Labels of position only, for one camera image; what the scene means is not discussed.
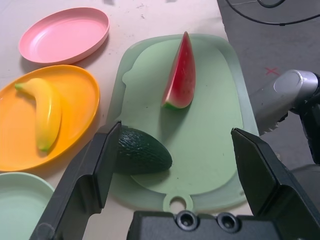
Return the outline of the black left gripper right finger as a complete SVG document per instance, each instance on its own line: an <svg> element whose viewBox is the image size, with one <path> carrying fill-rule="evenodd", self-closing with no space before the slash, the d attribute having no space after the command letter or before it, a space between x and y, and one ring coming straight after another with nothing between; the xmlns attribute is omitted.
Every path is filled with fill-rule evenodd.
<svg viewBox="0 0 320 240"><path fill-rule="evenodd" d="M239 180L270 240L318 240L320 212L271 147L242 129L231 131Z"/></svg>

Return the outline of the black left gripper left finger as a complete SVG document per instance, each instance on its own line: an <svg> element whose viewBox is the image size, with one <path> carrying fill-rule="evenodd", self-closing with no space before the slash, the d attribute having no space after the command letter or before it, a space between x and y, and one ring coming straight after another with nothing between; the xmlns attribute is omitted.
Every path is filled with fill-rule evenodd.
<svg viewBox="0 0 320 240"><path fill-rule="evenodd" d="M122 124L99 128L67 166L30 239L81 240L106 205Z"/></svg>

